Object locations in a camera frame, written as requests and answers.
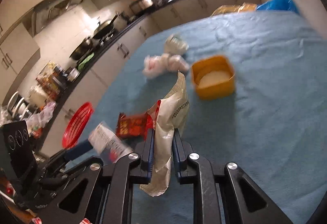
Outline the white barcode medicine box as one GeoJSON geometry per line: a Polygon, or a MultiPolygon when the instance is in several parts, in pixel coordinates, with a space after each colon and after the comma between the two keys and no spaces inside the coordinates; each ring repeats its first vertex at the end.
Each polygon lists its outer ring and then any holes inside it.
{"type": "Polygon", "coordinates": [[[120,158],[133,153],[133,149],[125,144],[116,134],[101,122],[90,133],[88,141],[105,162],[116,163],[120,158]]]}

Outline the red snack wrapper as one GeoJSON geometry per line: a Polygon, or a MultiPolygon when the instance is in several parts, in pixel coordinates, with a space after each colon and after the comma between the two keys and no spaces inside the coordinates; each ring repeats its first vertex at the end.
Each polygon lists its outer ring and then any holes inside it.
{"type": "Polygon", "coordinates": [[[155,130],[156,128],[160,105],[161,100],[158,100],[142,114],[126,115],[125,113],[119,113],[115,135],[120,139],[141,136],[146,140],[148,130],[155,130]]]}

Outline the white green printed bag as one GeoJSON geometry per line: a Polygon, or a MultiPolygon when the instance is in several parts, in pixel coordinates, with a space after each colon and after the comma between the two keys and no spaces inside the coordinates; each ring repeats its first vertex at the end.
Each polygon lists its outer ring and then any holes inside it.
{"type": "Polygon", "coordinates": [[[183,133],[189,111],[189,99],[186,90],[185,75],[177,74],[177,81],[162,99],[147,110],[148,126],[154,128],[154,160],[152,177],[149,184],[141,185],[151,197],[166,192],[171,178],[172,140],[175,129],[183,133]]]}

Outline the white red plastic bag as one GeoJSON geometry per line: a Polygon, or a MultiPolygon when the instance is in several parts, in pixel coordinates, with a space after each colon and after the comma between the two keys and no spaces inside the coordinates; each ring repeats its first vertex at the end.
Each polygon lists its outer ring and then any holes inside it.
{"type": "Polygon", "coordinates": [[[187,72],[189,70],[189,64],[182,56],[168,53],[145,57],[143,66],[142,73],[148,79],[154,79],[167,72],[187,72]]]}

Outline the yellow plastic container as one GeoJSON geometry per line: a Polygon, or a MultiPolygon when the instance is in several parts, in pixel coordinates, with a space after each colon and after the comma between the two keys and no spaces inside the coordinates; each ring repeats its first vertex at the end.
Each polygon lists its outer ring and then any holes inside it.
{"type": "Polygon", "coordinates": [[[191,67],[195,92],[201,100],[214,100],[235,91],[235,71],[226,56],[216,55],[195,62],[191,67]]]}

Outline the lower kitchen cabinets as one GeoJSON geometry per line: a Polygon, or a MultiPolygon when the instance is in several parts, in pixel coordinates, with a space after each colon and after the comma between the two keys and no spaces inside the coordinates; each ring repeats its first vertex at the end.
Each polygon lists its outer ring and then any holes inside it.
{"type": "Polygon", "coordinates": [[[152,7],[101,47],[78,78],[57,100],[53,117],[35,143],[35,151],[51,156],[62,148],[69,119],[85,102],[96,107],[109,85],[134,52],[151,36],[182,24],[209,17],[222,5],[261,4],[264,0],[168,0],[152,7]]]}

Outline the red plastic basket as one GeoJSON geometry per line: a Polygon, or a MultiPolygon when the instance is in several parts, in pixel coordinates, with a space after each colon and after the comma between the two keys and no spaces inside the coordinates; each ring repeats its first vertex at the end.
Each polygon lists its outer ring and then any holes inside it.
{"type": "Polygon", "coordinates": [[[77,144],[93,112],[92,104],[86,102],[74,113],[62,138],[62,147],[64,149],[70,149],[77,144]]]}

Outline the plastic bags on counter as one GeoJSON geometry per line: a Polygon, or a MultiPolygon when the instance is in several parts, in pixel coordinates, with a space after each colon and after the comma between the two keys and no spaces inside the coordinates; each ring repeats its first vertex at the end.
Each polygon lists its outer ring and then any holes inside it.
{"type": "Polygon", "coordinates": [[[44,128],[53,117],[54,109],[57,104],[54,101],[49,102],[40,113],[31,115],[26,119],[28,132],[35,132],[44,128]]]}

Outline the white dish rack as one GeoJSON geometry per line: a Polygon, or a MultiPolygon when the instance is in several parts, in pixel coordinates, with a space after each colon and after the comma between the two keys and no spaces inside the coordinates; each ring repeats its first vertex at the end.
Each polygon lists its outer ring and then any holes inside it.
{"type": "Polygon", "coordinates": [[[15,92],[7,104],[7,112],[11,119],[20,119],[26,110],[28,101],[21,96],[19,92],[15,92]]]}

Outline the condiment bottles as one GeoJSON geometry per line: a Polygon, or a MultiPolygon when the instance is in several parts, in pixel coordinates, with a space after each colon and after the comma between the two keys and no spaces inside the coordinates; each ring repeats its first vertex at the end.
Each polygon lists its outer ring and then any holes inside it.
{"type": "Polygon", "coordinates": [[[36,80],[50,99],[57,101],[67,88],[65,70],[58,64],[48,62],[36,77],[36,80]]]}

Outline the green cloth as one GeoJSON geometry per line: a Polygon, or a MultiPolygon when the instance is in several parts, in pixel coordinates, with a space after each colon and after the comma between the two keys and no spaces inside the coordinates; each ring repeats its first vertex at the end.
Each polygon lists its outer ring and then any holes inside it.
{"type": "Polygon", "coordinates": [[[85,68],[86,64],[93,59],[94,55],[95,53],[93,52],[82,59],[82,61],[76,65],[76,69],[81,72],[85,68]]]}

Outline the black wok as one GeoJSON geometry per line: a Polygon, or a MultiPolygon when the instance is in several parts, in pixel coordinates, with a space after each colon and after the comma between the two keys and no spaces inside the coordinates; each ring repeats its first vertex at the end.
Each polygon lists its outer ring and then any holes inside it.
{"type": "Polygon", "coordinates": [[[91,37],[85,37],[76,49],[71,53],[69,58],[74,61],[80,60],[89,50],[93,48],[93,41],[91,37]]]}

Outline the wok with lid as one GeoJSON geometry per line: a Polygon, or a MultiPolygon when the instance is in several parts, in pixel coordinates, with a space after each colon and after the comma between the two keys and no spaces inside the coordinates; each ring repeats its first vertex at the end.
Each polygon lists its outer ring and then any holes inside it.
{"type": "Polygon", "coordinates": [[[118,18],[118,16],[119,13],[116,13],[111,20],[106,20],[103,23],[99,22],[98,28],[94,31],[93,39],[102,39],[104,36],[110,33],[114,29],[114,21],[118,18]]]}

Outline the range hood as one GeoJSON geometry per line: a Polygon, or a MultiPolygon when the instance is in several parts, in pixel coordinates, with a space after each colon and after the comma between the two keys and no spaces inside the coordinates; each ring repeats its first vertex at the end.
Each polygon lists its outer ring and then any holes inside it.
{"type": "Polygon", "coordinates": [[[82,3],[83,0],[43,0],[33,8],[32,36],[37,35],[57,17],[82,3]]]}

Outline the silver rice cooker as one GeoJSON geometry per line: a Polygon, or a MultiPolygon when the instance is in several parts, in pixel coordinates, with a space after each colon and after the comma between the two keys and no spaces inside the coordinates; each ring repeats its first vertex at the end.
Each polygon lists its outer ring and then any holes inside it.
{"type": "Polygon", "coordinates": [[[134,15],[138,15],[144,12],[152,5],[153,5],[152,0],[135,0],[134,2],[130,3],[129,7],[134,15]]]}

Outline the yellow plastic bag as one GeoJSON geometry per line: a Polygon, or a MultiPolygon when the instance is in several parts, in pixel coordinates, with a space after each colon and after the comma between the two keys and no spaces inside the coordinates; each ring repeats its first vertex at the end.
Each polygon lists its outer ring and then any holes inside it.
{"type": "Polygon", "coordinates": [[[252,12],[257,8],[257,4],[243,3],[242,5],[223,5],[213,11],[211,16],[224,15],[229,13],[252,12]]]}

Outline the blue plastic bag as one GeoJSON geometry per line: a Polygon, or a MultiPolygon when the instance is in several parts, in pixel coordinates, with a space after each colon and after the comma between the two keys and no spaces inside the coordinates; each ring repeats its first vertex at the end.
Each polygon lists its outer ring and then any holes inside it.
{"type": "Polygon", "coordinates": [[[295,2],[293,0],[268,0],[256,7],[257,11],[291,11],[300,14],[295,2]]]}

